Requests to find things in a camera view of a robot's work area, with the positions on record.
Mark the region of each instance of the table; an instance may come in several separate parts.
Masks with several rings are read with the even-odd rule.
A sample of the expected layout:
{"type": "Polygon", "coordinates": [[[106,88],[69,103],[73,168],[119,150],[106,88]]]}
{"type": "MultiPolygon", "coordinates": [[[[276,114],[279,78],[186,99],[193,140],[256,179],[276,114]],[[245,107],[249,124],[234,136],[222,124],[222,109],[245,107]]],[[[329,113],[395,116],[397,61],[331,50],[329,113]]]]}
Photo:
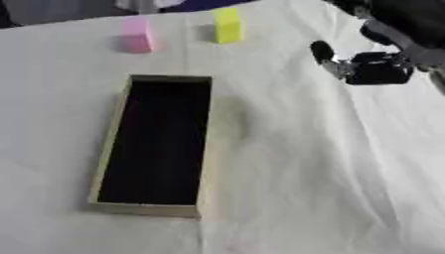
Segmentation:
{"type": "Polygon", "coordinates": [[[117,47],[127,18],[0,32],[0,246],[23,253],[441,253],[445,98],[351,87],[312,60],[378,46],[321,1],[238,7],[246,40],[210,41],[212,15],[150,16],[160,48],[117,47]],[[201,221],[85,209],[129,74],[215,79],[201,221]]]}

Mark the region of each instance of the pink cube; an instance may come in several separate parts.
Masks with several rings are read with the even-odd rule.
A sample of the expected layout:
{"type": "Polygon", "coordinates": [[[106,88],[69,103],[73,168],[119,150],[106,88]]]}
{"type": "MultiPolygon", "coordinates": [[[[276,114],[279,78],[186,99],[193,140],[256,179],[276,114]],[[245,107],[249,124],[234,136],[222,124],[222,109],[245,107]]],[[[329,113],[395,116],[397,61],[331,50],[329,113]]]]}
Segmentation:
{"type": "Polygon", "coordinates": [[[124,45],[129,53],[150,53],[153,51],[153,37],[148,21],[143,17],[133,17],[125,21],[124,45]]]}

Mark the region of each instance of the rectangular tray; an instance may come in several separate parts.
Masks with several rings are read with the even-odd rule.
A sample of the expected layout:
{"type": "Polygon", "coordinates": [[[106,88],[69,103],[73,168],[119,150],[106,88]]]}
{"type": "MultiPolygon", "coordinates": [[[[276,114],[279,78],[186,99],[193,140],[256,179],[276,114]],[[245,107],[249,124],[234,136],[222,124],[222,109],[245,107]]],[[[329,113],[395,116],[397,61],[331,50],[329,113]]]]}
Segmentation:
{"type": "Polygon", "coordinates": [[[210,77],[131,76],[88,202],[108,212],[199,216],[211,90],[210,77]]]}

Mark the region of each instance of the robotic arm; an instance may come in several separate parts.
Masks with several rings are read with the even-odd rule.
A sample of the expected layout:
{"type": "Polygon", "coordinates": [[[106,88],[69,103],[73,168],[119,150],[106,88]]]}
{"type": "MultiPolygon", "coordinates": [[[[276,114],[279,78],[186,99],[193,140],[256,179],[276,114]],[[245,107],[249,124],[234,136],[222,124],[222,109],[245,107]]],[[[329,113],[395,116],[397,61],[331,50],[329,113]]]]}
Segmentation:
{"type": "Polygon", "coordinates": [[[365,20],[361,33],[369,40],[399,49],[398,53],[361,53],[335,61],[328,43],[314,42],[315,60],[336,78],[353,85],[389,84],[407,83],[415,69],[445,72],[445,0],[328,2],[365,20]]]}

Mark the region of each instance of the foam block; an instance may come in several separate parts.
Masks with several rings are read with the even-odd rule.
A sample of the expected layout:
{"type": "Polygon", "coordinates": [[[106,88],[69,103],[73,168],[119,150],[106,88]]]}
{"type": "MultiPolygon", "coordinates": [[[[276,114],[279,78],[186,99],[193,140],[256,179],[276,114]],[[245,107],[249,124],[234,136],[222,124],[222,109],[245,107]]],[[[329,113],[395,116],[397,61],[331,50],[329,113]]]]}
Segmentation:
{"type": "Polygon", "coordinates": [[[145,18],[127,20],[123,40],[125,50],[129,53],[150,53],[154,50],[153,35],[145,18]]]}
{"type": "Polygon", "coordinates": [[[229,44],[241,40],[241,22],[235,8],[214,11],[217,43],[229,44]]]}

